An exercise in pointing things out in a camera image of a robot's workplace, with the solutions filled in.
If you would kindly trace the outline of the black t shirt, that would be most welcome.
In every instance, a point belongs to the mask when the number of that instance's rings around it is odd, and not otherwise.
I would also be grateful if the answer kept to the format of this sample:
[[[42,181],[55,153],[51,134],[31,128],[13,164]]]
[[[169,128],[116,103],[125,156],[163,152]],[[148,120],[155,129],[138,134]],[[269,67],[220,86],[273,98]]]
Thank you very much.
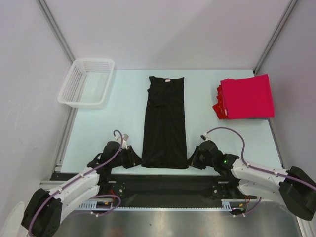
[[[184,80],[150,76],[142,166],[187,169]]]

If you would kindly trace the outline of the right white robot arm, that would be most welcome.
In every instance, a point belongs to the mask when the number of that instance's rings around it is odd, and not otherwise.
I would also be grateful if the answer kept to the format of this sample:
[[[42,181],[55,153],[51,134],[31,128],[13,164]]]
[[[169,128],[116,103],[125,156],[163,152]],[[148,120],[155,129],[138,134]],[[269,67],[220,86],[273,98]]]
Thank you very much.
[[[268,168],[243,161],[239,156],[222,153],[208,140],[196,147],[188,160],[197,169],[212,167],[234,182],[228,185],[233,198],[243,194],[284,205],[295,216],[310,221],[316,212],[316,183],[298,167]]]

